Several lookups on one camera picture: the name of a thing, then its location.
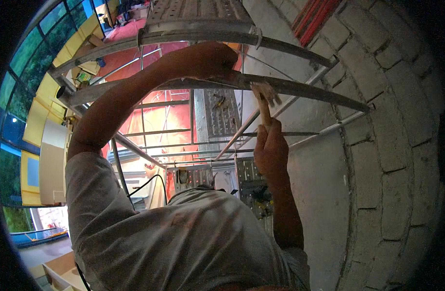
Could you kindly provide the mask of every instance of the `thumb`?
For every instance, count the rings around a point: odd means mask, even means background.
[[[261,152],[264,150],[264,144],[266,143],[266,139],[268,138],[268,131],[266,131],[266,127],[260,124],[258,125],[258,135],[256,136],[256,145],[255,151]]]

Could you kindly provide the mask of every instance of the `black cable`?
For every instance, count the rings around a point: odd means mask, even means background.
[[[90,286],[88,286],[85,277],[83,276],[82,270],[80,270],[79,264],[77,264],[77,262],[75,262],[75,266],[77,267],[77,271],[79,271],[80,278],[82,279],[85,288],[87,289],[87,291],[91,291]]]
[[[142,189],[143,187],[145,187],[148,183],[151,182],[151,180],[153,180],[153,178],[155,177],[159,177],[161,179],[161,183],[163,184],[163,190],[164,190],[164,205],[167,205],[167,197],[166,197],[166,186],[164,186],[164,180],[163,177],[161,177],[160,174],[156,174],[153,177],[151,177],[145,184],[141,185],[140,187],[138,187],[137,190],[135,190],[134,192],[130,193],[129,195],[127,195],[127,197],[132,196],[133,194],[137,193],[137,191],[139,191],[140,189]]]

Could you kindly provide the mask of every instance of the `man's right arm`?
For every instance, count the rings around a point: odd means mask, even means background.
[[[298,215],[290,179],[287,173],[289,147],[281,132],[281,122],[272,119],[269,133],[258,126],[255,146],[255,164],[265,176],[269,191],[273,194],[274,239],[281,248],[304,248],[302,222]]]

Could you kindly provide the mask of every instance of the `gray t-shirt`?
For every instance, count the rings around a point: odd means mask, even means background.
[[[66,166],[76,261],[92,290],[211,290],[227,283],[309,290],[302,249],[280,249],[251,210],[216,190],[188,189],[138,213],[96,153]]]

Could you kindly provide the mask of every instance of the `scaffolding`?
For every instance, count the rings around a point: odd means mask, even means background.
[[[194,123],[193,123],[193,115],[195,109],[195,89],[229,89],[229,90],[250,90],[250,84],[252,82],[267,82],[269,83],[274,90],[279,94],[290,95],[291,97],[283,102],[282,106],[278,108],[278,110],[272,115],[274,118],[278,117],[281,113],[283,113],[290,105],[292,105],[298,98],[308,98],[312,100],[319,100],[323,102],[329,102],[334,105],[344,106],[348,108],[352,108],[357,110],[356,113],[348,116],[347,118],[336,122],[335,124],[328,126],[327,128],[319,131],[319,132],[286,132],[285,136],[305,136],[305,139],[302,139],[299,142],[293,143],[290,146],[297,146],[299,144],[307,143],[317,137],[326,135],[332,131],[341,128],[342,126],[352,122],[360,118],[361,116],[369,113],[371,111],[371,107],[362,102],[358,102],[347,98],[345,96],[328,92],[317,87],[313,87],[313,85],[320,80],[331,68],[333,68],[338,63],[338,58],[333,56],[331,60],[328,60],[320,55],[317,55],[313,52],[308,51],[307,49],[295,46],[293,44],[285,43],[280,40],[275,40],[272,38],[268,38],[262,35],[260,29],[257,29],[252,20],[250,19],[248,13],[243,8],[241,2],[236,0],[216,0],[215,6],[204,7],[194,5],[195,3],[192,1],[182,1],[182,0],[160,0],[156,5],[152,6],[149,11],[147,24],[144,28],[140,29],[136,37],[126,38],[120,41],[112,42],[106,44],[102,47],[98,47],[92,49],[88,54],[74,57],[71,60],[65,62],[64,64],[58,67],[52,67],[48,73],[50,73],[51,77],[56,80],[56,82],[65,86],[66,89],[61,96],[59,96],[59,100],[63,102],[69,109],[71,109],[74,113],[79,115],[80,117],[86,112],[89,102],[94,102],[97,98],[103,95],[110,88],[114,87],[116,84],[121,82],[112,81],[106,82],[103,84],[98,84],[102,79],[107,76],[121,70],[122,68],[130,65],[133,62],[140,60],[141,69],[143,69],[143,58],[147,57],[150,54],[158,52],[160,56],[161,53],[161,43],[167,42],[175,42],[175,41],[188,41],[189,43],[196,43],[199,41],[207,41],[207,40],[215,40],[220,42],[230,42],[230,43],[239,43],[244,46],[254,46],[256,49],[259,47],[276,50],[279,52],[283,52],[290,55],[295,55],[300,58],[304,58],[312,63],[318,64],[319,69],[305,82],[300,83],[296,81],[294,78],[291,78],[289,75],[285,74],[281,70],[259,60],[258,58],[251,56],[243,51],[238,51],[242,56],[249,57],[255,61],[260,62],[266,67],[278,72],[279,74],[286,77],[288,80],[273,78],[273,77],[265,77],[259,75],[251,75],[243,73],[237,73],[237,77],[231,81],[224,80],[221,78],[212,78],[205,81],[194,80],[189,78],[172,80],[165,84],[162,84],[157,88],[157,90],[171,90],[171,89],[189,89],[190,90],[190,99],[184,101],[165,101],[165,102],[156,102],[150,104],[141,104],[137,108],[141,109],[142,113],[142,128],[143,132],[134,133],[134,134],[125,134],[116,133],[114,136],[115,141],[123,145],[125,148],[129,149],[133,153],[137,154],[140,157],[148,160],[149,162],[155,164],[158,167],[165,169],[166,172],[173,171],[173,176],[177,179],[177,169],[179,169],[178,165],[185,164],[198,164],[197,167],[194,168],[202,168],[207,170],[207,167],[217,167],[218,165],[227,165],[228,161],[234,161],[234,166],[236,166],[236,171],[238,172],[238,182],[239,188],[242,187],[243,183],[250,182],[256,183],[260,182],[261,178],[256,178],[256,169],[253,161],[251,162],[251,166],[249,165],[250,161],[246,158],[237,160],[237,153],[242,152],[252,152],[253,149],[241,149],[252,137],[256,136],[256,132],[246,133],[245,131],[248,127],[255,121],[255,119],[260,115],[259,109],[255,109],[247,118],[247,120],[238,127],[235,134],[229,140],[220,140],[220,141],[209,141],[209,142],[195,142],[194,139]],[[178,10],[181,13],[173,13],[172,11]],[[149,52],[148,54],[143,54],[143,47],[149,44],[158,44],[158,48]],[[127,50],[130,48],[138,48],[141,51],[141,56],[135,58],[134,60],[116,68],[111,73],[105,75],[100,80],[97,80],[88,88],[85,88],[80,91],[75,91],[73,86],[71,86],[68,80],[62,75],[68,70],[84,63],[87,61],[95,60],[104,55],[112,54],[115,52],[119,52],[122,50]],[[152,107],[166,107],[173,105],[181,105],[188,104],[190,106],[190,128],[188,129],[172,129],[172,130],[163,130],[161,131],[145,131],[144,118],[143,118],[143,109],[144,108],[152,108]],[[150,134],[164,134],[170,132],[183,132],[190,131],[191,132],[191,141],[190,143],[181,143],[181,144],[170,144],[170,145],[158,145],[158,146],[146,146],[146,135]],[[132,141],[128,139],[128,137],[133,136],[144,136],[145,146],[139,147]],[[246,137],[244,140],[240,141],[236,146],[235,143],[241,137]],[[178,146],[186,146],[186,145],[209,145],[209,144],[219,144],[226,143],[225,147],[222,150],[198,150],[195,152],[182,152],[179,154],[160,154],[160,155],[149,155],[146,150],[151,148],[170,148],[170,147],[178,147]],[[117,147],[115,143],[113,143],[113,152],[115,155],[115,161],[117,165],[120,165],[119,156],[117,154]],[[161,163],[156,158],[158,157],[169,157],[173,155],[190,155],[190,154],[217,154],[216,156],[206,156],[204,159],[192,160],[192,161],[184,161],[184,162],[165,162]],[[234,154],[234,158],[223,157],[225,154]],[[245,179],[242,179],[242,174],[240,171],[245,171],[245,168],[248,170],[251,167],[252,171],[252,180],[250,180],[250,174],[245,173]],[[126,185],[124,182],[124,177],[122,170],[118,167],[119,176],[121,182],[123,183],[123,188],[126,189]],[[188,185],[195,184],[194,181],[190,181]],[[179,189],[184,189],[187,186],[183,187],[179,185]]]

